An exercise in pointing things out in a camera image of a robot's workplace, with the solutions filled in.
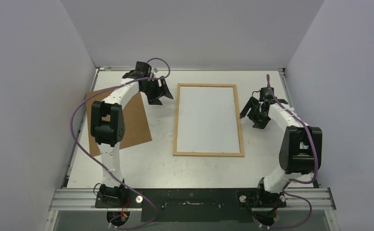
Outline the brown cardboard backing board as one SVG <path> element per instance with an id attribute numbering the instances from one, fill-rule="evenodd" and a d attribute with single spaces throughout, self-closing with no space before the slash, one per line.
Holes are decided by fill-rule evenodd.
<path id="1" fill-rule="evenodd" d="M 96 93 L 102 92 L 105 89 L 97 90 L 93 92 L 87 92 L 85 98 L 95 95 Z M 90 133 L 90 111 L 91 105 L 94 101 L 101 101 L 107 97 L 112 91 L 102 93 L 86 102 L 86 111 L 87 111 L 87 127 L 89 135 L 89 153 L 92 156 L 99 156 L 100 151 L 98 145 L 95 141 L 95 138 L 91 136 Z M 152 136 L 146 117 L 145 108 L 142 101 L 141 93 L 134 95 L 131 100 L 127 103 L 123 109 L 124 114 L 124 123 L 125 123 L 125 133 L 124 138 L 120 143 L 120 150 L 125 149 L 131 146 L 139 145 L 152 141 Z"/>

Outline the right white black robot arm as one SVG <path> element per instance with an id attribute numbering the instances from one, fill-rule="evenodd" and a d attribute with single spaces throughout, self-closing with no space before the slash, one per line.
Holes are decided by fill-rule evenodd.
<path id="1" fill-rule="evenodd" d="M 263 87 L 251 96 L 240 112 L 248 117 L 253 128 L 265 129 L 272 120 L 283 131 L 283 141 L 278 154 L 278 167 L 259 183 L 254 195 L 246 198 L 253 207 L 284 205 L 284 189 L 299 177 L 315 175 L 321 166 L 322 130 L 302 121 L 284 99 L 273 95 L 274 88 Z"/>

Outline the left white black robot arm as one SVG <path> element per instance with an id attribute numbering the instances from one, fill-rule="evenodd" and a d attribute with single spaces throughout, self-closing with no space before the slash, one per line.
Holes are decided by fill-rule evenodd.
<path id="1" fill-rule="evenodd" d="M 162 105 L 161 97 L 173 99 L 165 79 L 165 76 L 157 76 L 150 60 L 138 61 L 135 68 L 122 77 L 117 89 L 104 99 L 92 103 L 90 134 L 101 153 L 103 181 L 98 196 L 102 202 L 121 207 L 128 201 L 119 157 L 119 145 L 126 131 L 123 113 L 125 106 L 141 92 L 146 95 L 149 105 Z"/>

